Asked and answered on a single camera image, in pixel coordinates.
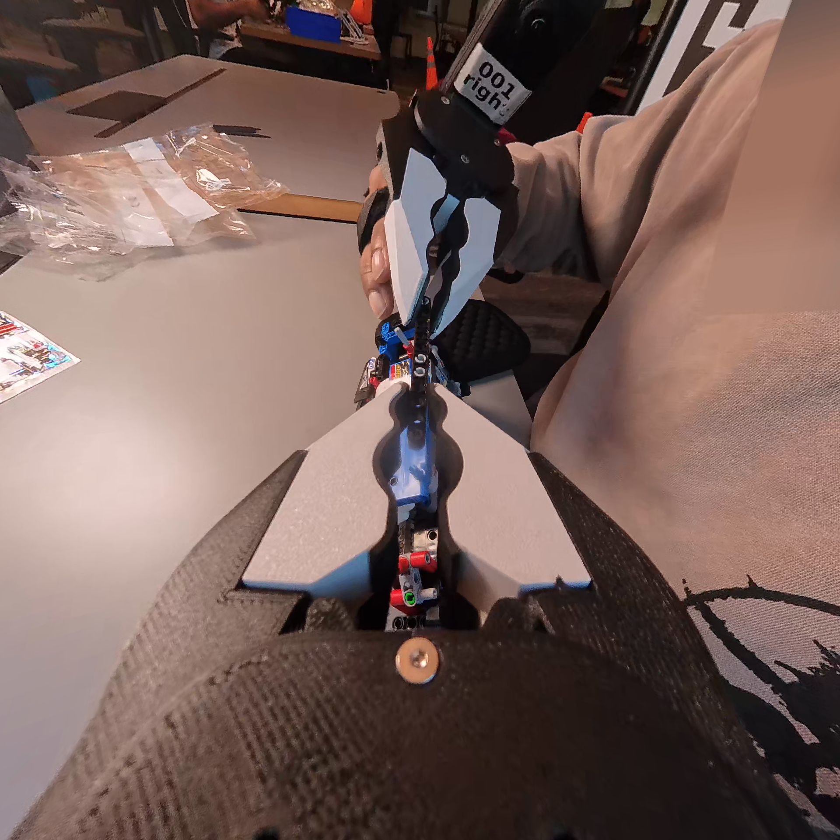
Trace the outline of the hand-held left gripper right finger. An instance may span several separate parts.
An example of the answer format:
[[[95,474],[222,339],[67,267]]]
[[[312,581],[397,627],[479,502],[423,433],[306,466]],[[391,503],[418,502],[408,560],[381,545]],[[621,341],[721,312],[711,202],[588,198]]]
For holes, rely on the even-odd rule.
[[[559,583],[588,587],[592,578],[527,449],[443,386],[435,391],[446,404],[443,435],[463,465],[445,503],[459,593],[488,613],[500,599]]]

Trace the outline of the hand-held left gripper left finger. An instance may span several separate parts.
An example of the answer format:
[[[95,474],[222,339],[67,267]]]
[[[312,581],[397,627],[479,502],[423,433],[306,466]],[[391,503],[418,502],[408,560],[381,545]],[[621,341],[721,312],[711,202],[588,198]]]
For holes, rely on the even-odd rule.
[[[244,588],[352,605],[373,593],[371,558],[395,523],[379,459],[406,390],[387,386],[307,449],[245,568]]]

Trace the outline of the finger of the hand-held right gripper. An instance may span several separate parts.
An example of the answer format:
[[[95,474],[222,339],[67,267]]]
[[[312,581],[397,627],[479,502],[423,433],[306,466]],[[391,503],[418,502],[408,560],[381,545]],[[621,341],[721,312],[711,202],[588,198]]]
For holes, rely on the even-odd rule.
[[[452,214],[445,233],[450,246],[434,297],[434,336],[459,314],[493,266],[501,210],[486,198],[467,198]]]
[[[394,300],[406,326],[415,322],[424,298],[434,298],[441,286],[434,215],[446,195],[435,163],[409,150],[402,191],[384,219]]]

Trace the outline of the partly built lego car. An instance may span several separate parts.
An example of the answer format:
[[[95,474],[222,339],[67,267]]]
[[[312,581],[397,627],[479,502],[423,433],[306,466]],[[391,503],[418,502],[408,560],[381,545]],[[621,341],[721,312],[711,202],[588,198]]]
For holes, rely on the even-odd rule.
[[[415,322],[406,326],[396,316],[381,322],[374,339],[377,353],[365,363],[353,398],[360,410],[394,386],[401,391],[395,403],[395,439],[383,456],[385,488],[396,506],[395,572],[384,629],[401,634],[442,625],[446,586],[446,573],[438,559],[439,473],[430,399],[434,385],[448,384],[448,372],[430,334],[426,433],[420,439],[410,437],[414,328]]]

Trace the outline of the black lego beam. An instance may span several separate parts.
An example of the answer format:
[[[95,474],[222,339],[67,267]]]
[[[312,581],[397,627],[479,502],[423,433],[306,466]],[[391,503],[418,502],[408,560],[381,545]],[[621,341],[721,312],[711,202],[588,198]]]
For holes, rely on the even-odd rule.
[[[410,437],[424,438],[427,427],[427,388],[431,371],[430,329],[431,329],[431,301],[425,297],[416,313],[412,379],[409,396]]]

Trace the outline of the person's right forearm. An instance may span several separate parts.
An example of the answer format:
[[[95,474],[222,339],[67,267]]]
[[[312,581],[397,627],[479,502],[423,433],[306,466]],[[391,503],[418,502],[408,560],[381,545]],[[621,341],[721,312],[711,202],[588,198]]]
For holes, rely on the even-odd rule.
[[[612,287],[648,200],[636,140],[635,119],[598,117],[582,133],[509,145],[519,216],[497,262]]]

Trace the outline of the person's right hand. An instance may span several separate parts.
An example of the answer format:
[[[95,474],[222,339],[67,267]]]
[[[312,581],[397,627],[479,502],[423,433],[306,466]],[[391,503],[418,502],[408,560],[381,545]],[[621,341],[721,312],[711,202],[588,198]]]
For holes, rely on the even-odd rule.
[[[374,224],[371,240],[361,252],[360,282],[364,296],[377,320],[391,316],[395,309],[395,300],[383,217]]]

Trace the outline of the black mesh office chair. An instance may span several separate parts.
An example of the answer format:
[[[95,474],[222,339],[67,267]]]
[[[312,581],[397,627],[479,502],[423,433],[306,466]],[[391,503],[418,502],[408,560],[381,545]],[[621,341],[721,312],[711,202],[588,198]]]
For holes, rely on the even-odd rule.
[[[510,371],[531,352],[521,327],[492,303],[477,299],[467,300],[432,344],[450,377],[460,384]]]

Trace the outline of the wooden background desk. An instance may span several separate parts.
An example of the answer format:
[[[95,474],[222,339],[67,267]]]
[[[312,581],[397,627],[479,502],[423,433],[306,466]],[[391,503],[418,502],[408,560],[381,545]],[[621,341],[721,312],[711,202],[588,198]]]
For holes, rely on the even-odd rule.
[[[246,39],[258,39],[268,43],[277,43],[285,46],[298,46],[308,49],[318,49],[333,54],[361,58],[372,62],[381,59],[381,52],[373,38],[368,38],[364,43],[351,43],[347,40],[340,40],[337,43],[317,38],[303,37],[292,34],[288,28],[281,25],[260,23],[253,20],[245,20],[240,25],[240,38],[243,42]]]

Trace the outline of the blue storage bin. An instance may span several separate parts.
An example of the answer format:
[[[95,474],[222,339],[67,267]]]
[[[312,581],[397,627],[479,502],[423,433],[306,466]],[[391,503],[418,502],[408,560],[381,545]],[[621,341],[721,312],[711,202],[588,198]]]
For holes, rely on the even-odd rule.
[[[296,37],[332,44],[341,41],[342,22],[335,14],[287,5],[283,16],[289,32]]]

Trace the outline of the clear plastic bag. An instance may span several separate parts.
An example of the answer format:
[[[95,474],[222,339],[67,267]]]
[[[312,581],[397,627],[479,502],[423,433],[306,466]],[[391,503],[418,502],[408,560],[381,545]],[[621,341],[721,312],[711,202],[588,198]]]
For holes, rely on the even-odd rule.
[[[192,190],[161,161],[36,171],[2,159],[2,251],[84,280],[107,280],[188,249],[250,245],[240,214]]]
[[[122,245],[141,249],[251,238],[239,211],[289,193],[257,171],[241,144],[210,124],[30,161],[74,207],[108,225]]]

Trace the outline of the white black printed banner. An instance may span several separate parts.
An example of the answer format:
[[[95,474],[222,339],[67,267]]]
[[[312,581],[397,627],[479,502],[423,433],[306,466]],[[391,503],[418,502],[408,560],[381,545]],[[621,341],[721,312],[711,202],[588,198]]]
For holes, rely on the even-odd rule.
[[[741,32],[783,19],[790,1],[668,2],[625,113],[644,110],[677,89],[697,66]]]

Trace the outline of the shiny sticker sheet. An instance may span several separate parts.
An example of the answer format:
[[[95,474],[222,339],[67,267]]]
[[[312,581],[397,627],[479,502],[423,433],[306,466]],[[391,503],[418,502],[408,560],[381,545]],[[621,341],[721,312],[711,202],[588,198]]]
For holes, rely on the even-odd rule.
[[[79,362],[42,333],[1,312],[1,403]]]

